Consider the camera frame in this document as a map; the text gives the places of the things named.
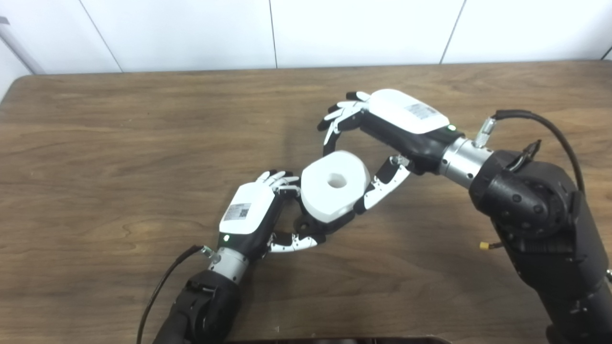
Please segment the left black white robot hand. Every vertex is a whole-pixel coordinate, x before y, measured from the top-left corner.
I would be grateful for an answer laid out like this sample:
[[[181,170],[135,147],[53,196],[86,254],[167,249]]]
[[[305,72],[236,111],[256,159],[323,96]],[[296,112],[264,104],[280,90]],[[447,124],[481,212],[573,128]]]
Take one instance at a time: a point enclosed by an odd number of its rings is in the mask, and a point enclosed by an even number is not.
[[[319,246],[325,235],[276,231],[284,205],[299,200],[299,176],[289,171],[269,170],[255,181],[241,185],[219,225],[219,248],[240,253],[249,263],[267,253],[289,253]]]

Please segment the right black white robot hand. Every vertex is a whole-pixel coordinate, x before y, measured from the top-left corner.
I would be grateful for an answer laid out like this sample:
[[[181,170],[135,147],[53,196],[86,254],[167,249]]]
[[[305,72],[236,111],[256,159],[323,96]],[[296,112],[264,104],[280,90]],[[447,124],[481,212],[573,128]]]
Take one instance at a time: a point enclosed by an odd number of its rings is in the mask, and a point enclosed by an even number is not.
[[[441,172],[444,153],[463,133],[449,128],[449,119],[434,107],[395,89],[381,89],[371,94],[348,92],[346,100],[328,109],[317,125],[325,131],[323,155],[335,151],[339,136],[359,129],[393,148],[363,196],[353,206],[363,214],[387,197],[408,176]]]

